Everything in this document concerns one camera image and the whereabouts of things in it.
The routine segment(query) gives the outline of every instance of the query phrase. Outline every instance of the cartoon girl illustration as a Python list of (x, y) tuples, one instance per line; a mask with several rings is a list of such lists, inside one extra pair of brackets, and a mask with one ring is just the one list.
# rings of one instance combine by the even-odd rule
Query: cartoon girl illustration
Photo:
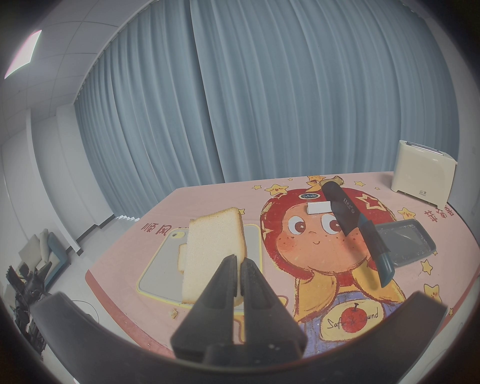
[[(279, 193), (264, 206), (261, 230), (265, 248), (295, 279), (294, 319), (303, 327), (305, 356), (353, 339), (391, 314), (405, 295), (395, 281), (380, 287), (375, 263), (358, 229), (347, 237), (332, 213), (307, 214), (307, 203), (326, 201), (321, 185)], [(333, 181), (342, 185), (336, 176)], [(375, 197), (344, 188), (374, 224), (395, 220)]]

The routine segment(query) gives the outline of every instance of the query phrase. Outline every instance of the slice of bread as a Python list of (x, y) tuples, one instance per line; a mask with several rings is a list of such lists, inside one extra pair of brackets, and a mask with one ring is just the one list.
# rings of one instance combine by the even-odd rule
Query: slice of bread
[(187, 261), (187, 244), (180, 244), (177, 269), (181, 274), (185, 271), (185, 262)]
[(240, 264), (247, 257), (243, 222), (237, 208), (229, 208), (191, 220), (188, 229), (187, 260), (183, 273), (182, 301), (194, 304), (222, 260), (237, 257), (238, 290), (234, 305), (242, 303)]

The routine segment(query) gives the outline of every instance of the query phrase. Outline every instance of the baking tray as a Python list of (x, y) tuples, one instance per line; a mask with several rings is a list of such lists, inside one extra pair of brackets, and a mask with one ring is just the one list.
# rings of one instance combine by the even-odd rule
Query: baking tray
[(424, 227), (415, 219), (375, 226), (390, 249), (395, 267), (401, 267), (434, 253), (437, 249)]

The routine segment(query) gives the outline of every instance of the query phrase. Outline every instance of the toaster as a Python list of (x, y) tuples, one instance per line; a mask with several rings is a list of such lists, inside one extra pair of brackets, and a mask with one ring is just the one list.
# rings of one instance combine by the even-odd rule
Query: toaster
[(400, 140), (392, 190), (435, 204), (443, 210), (452, 189), (456, 161), (449, 154)]

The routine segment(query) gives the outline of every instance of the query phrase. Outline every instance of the wall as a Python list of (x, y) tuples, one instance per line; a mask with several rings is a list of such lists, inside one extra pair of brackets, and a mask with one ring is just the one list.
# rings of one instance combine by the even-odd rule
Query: wall
[(458, 106), (458, 165), (448, 202), (480, 243), (480, 93), (468, 65), (447, 33), (434, 19), (425, 21), (447, 62)]
[(74, 239), (92, 226), (63, 158), (57, 118), (51, 117), (32, 127), (38, 170), (57, 215)]
[(113, 212), (88, 163), (80, 137), (75, 107), (70, 104), (58, 107), (57, 119), (61, 147), (69, 175), (93, 223), (100, 225), (112, 216)]
[(48, 197), (67, 231), (79, 238), (112, 215), (88, 164), (71, 105), (32, 126), (38, 170)]
[(13, 209), (26, 237), (29, 239), (44, 228), (54, 232), (68, 248), (68, 242), (59, 231), (48, 210), (48, 201), (43, 197), (36, 182), (27, 149), (26, 130), (10, 138), (2, 146), (3, 171)]
[(26, 129), (1, 147), (0, 167), (0, 282), (5, 287), (9, 265), (20, 263), (18, 251), (28, 239), (48, 228), (65, 248), (68, 242), (48, 211), (48, 202), (37, 184), (27, 149)]
[(20, 263), (18, 251), (26, 244), (27, 240), (10, 201), (3, 174), (2, 151), (0, 150), (0, 283), (3, 287), (8, 284), (5, 274), (9, 265), (14, 268), (18, 266)]

